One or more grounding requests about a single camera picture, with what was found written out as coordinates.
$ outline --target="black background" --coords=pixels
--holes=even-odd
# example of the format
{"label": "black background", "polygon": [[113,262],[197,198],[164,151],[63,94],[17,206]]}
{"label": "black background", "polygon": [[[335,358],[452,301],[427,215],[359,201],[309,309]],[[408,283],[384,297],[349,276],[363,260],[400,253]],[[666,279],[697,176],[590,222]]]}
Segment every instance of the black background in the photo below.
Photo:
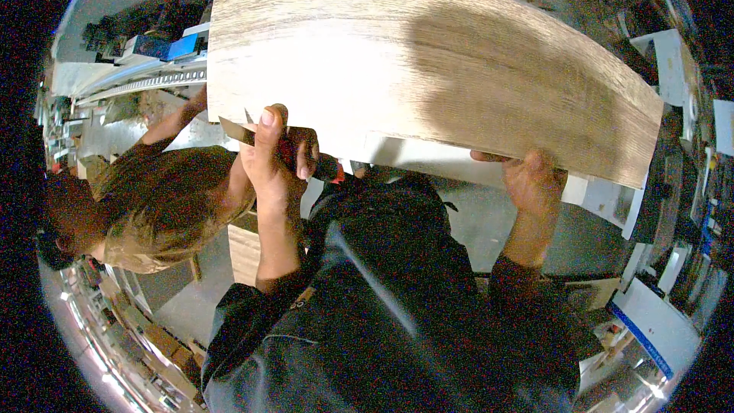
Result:
{"label": "black background", "polygon": [[[43,300],[32,247],[37,173],[31,157],[41,144],[29,133],[42,60],[69,0],[2,0],[0,112],[0,411],[106,411],[64,346]],[[707,62],[732,63],[732,0],[689,0]],[[732,282],[711,334],[667,411],[731,411]]]}

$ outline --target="knife blade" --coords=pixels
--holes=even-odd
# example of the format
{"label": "knife blade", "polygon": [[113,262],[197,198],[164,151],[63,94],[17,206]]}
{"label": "knife blade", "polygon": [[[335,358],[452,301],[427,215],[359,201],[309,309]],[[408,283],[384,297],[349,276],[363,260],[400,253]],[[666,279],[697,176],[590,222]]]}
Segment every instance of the knife blade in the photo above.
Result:
{"label": "knife blade", "polygon": [[219,123],[222,124],[222,129],[225,134],[236,141],[246,143],[247,145],[255,146],[255,133],[248,130],[241,124],[236,124],[227,120],[226,118],[219,117]]}

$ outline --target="knife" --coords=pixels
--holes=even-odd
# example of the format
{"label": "knife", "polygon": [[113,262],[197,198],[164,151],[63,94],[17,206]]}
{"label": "knife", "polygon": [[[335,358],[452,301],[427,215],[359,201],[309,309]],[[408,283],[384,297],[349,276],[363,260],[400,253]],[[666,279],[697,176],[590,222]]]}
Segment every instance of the knife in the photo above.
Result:
{"label": "knife", "polygon": [[247,145],[255,146],[255,133],[248,130],[241,124],[236,124],[227,120],[226,118],[219,117],[219,123],[222,124],[222,129],[225,134],[236,141],[246,143]]}
{"label": "knife", "polygon": [[[236,141],[246,143],[250,146],[255,146],[255,133],[248,130],[241,124],[234,123],[226,118],[219,117],[219,123],[222,124],[222,129],[225,134]],[[286,168],[291,171],[296,171],[296,163],[293,159],[293,155],[289,153],[292,144],[288,138],[281,138],[278,144],[278,150],[280,151],[280,157],[285,161]],[[319,154],[317,161],[317,171],[313,173],[316,179],[323,180],[325,182],[339,183],[344,181],[344,168],[336,158],[329,154]]]}

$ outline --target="fingernail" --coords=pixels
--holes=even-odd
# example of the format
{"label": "fingernail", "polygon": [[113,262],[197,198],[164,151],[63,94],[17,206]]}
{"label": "fingernail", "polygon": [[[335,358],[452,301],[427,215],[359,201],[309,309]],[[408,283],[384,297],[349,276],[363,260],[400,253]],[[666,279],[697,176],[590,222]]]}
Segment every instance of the fingernail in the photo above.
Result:
{"label": "fingernail", "polygon": [[273,121],[275,120],[275,115],[267,109],[263,111],[263,114],[260,115],[260,121],[265,126],[271,126],[273,124]]}

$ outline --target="wooden board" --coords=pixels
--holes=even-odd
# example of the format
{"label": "wooden board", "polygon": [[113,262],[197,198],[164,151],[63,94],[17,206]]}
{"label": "wooden board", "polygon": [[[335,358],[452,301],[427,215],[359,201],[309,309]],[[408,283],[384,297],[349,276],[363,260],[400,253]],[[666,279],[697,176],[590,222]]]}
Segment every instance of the wooden board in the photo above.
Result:
{"label": "wooden board", "polygon": [[255,286],[260,265],[260,237],[234,225],[227,225],[234,282]]}
{"label": "wooden board", "polygon": [[633,188],[663,109],[610,52],[517,0],[215,0],[207,78],[210,121],[280,102],[340,158],[390,163],[375,134],[543,147]]}

